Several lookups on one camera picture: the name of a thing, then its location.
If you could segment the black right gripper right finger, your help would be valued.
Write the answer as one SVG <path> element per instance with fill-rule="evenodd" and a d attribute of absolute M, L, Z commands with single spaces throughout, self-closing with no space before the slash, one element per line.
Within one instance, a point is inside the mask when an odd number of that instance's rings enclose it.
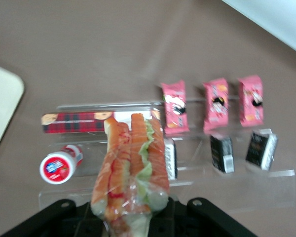
<path fill-rule="evenodd" d="M 186 205 L 169 198 L 150 221 L 149 237 L 255 237 L 209 200 L 196 197 Z"/>

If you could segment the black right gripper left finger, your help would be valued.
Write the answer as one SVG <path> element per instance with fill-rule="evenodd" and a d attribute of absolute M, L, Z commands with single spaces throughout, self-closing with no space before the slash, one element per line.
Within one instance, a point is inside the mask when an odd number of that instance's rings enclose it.
<path fill-rule="evenodd" d="M 61 199 L 26 219 L 2 237 L 108 237 L 108 226 L 93 215 L 90 203 Z"/>

